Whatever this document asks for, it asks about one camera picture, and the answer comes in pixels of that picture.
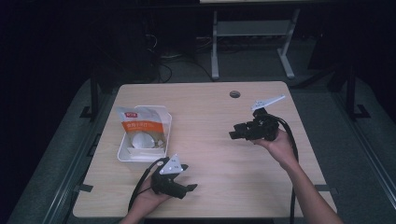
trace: gray carpet floor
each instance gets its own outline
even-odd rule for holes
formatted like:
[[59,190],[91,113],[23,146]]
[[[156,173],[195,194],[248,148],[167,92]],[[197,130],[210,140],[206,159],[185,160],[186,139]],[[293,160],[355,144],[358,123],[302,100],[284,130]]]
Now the gray carpet floor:
[[[218,81],[300,83],[317,72],[306,69],[314,44],[313,40],[294,40],[291,43],[288,56],[295,79],[287,79],[283,72],[276,54],[279,43],[268,42],[233,54],[220,54]],[[163,64],[172,70],[168,82],[211,81],[207,73],[210,72],[208,52],[197,53],[194,59],[182,57]],[[160,67],[163,79],[171,75],[169,68]],[[366,139],[364,143],[374,150],[389,178],[396,181],[396,125],[378,104],[371,89],[360,80],[357,81],[356,103],[364,105],[371,118],[351,121],[344,109],[346,91],[328,92],[326,84],[329,78],[290,92],[320,168],[332,189],[338,214],[345,223],[396,223],[395,207],[367,157],[360,136],[362,134]],[[100,92],[100,113],[95,121],[90,122],[79,117],[83,108],[91,104],[89,80],[81,86],[9,223],[89,224],[116,223],[119,220],[118,217],[78,218],[70,213],[77,197],[74,188],[89,167],[94,142],[103,130],[116,95],[117,89],[113,93]],[[275,219],[274,222],[288,223],[288,219]],[[303,218],[297,218],[296,223],[305,222]]]

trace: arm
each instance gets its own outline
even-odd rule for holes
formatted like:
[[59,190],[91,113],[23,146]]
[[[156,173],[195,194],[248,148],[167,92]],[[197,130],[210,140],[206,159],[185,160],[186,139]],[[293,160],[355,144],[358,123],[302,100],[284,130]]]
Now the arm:
[[149,189],[151,177],[149,176],[142,184],[140,193],[134,200],[134,204],[129,210],[125,218],[120,224],[137,224],[140,219],[154,211],[161,203],[165,202],[171,196],[166,194],[156,194],[152,189]]
[[343,223],[332,208],[326,203],[312,184],[292,152],[288,135],[279,130],[273,142],[258,139],[252,141],[267,148],[271,156],[279,162],[288,173],[294,187],[298,202],[308,223]]

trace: dark background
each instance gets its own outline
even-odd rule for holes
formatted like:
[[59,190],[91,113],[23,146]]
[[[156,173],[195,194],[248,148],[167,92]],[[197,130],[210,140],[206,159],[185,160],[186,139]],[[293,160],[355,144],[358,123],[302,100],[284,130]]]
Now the dark background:
[[[159,38],[161,48],[182,46],[191,54],[194,38],[211,34],[211,11],[157,11],[148,20],[147,12],[113,8],[126,1],[96,2],[0,3],[1,223],[7,221],[82,83],[96,76],[109,91],[122,83],[152,81],[157,76],[156,55],[146,50],[148,32]],[[388,2],[350,3],[304,7],[294,37],[318,40],[312,68],[340,62],[353,66],[396,120],[395,9]]]

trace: hand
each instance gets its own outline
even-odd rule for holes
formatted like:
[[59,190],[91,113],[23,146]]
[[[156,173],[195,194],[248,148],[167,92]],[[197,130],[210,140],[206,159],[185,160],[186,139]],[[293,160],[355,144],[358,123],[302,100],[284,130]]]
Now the hand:
[[285,170],[298,163],[294,156],[288,134],[280,129],[277,131],[277,137],[274,141],[257,139],[251,142],[255,145],[265,147]]
[[151,176],[149,176],[142,184],[131,210],[128,212],[127,216],[120,222],[123,224],[135,224],[138,223],[140,219],[146,215],[153,212],[161,203],[170,199],[171,196],[166,194],[156,194],[151,186]]

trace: black cable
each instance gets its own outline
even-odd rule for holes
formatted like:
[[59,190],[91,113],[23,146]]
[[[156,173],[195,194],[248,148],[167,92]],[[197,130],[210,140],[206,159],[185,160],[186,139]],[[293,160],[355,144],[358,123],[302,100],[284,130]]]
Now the black cable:
[[207,41],[204,44],[201,44],[196,47],[196,53],[204,51],[204,49],[209,49],[212,47],[212,37],[208,37]]
[[143,189],[143,190],[140,191],[137,195],[139,195],[139,194],[141,194],[141,193],[143,193],[143,192],[145,192],[145,191],[147,191],[147,190],[149,190],[149,189],[151,189],[151,187],[150,187],[150,188]]
[[196,63],[196,62],[191,62],[191,61],[187,61],[187,60],[182,60],[182,61],[174,61],[174,62],[167,62],[167,63],[192,63],[200,68],[202,68],[202,70],[204,70],[204,72],[206,73],[206,75],[210,78],[211,81],[215,81],[212,76],[206,71],[206,69],[201,66],[200,64]]
[[[286,133],[289,136],[289,140],[291,142],[291,147],[293,149],[294,157],[296,158],[297,161],[299,161],[297,145],[294,140],[294,136],[293,136],[293,133],[291,132],[291,128],[290,128],[289,124],[285,120],[278,118],[274,115],[266,114],[264,116],[273,118],[273,119],[277,120],[280,124],[282,124],[283,128],[285,129]],[[295,202],[296,202],[296,193],[294,191],[294,188],[292,188],[291,189],[291,200],[290,200],[290,224],[294,223]]]
[[159,79],[158,82],[166,83],[166,82],[168,82],[171,79],[171,77],[173,75],[172,68],[170,68],[169,66],[166,66],[163,63],[160,63],[160,66],[163,66],[163,67],[165,67],[165,68],[167,68],[169,70],[169,77],[166,80],[163,80],[163,76],[161,75],[161,72],[160,72],[160,74],[158,76],[158,79]]
[[239,43],[234,43],[231,38],[224,38],[224,41],[222,41],[222,43],[218,43],[218,48],[219,53],[235,54],[242,50],[242,45]]
[[166,161],[166,160],[168,160],[168,158],[160,158],[160,159],[156,160],[154,163],[152,163],[152,164],[150,165],[150,167],[149,167],[148,169],[146,169],[146,171],[145,171],[145,173],[143,173],[142,177],[140,177],[140,180],[139,180],[139,182],[137,182],[137,185],[136,185],[136,187],[134,188],[134,192],[132,193],[131,200],[129,201],[129,204],[128,204],[128,212],[129,212],[129,210],[131,210],[132,204],[134,203],[134,200],[136,199],[137,195],[139,195],[139,194],[141,193],[141,192],[139,192],[139,190],[140,190],[140,188],[142,187],[143,182],[144,182],[144,181],[146,180],[146,178],[148,177],[149,172],[151,171],[152,167],[153,167],[155,164],[157,164],[158,162],[160,162],[160,161],[164,162],[164,161]]

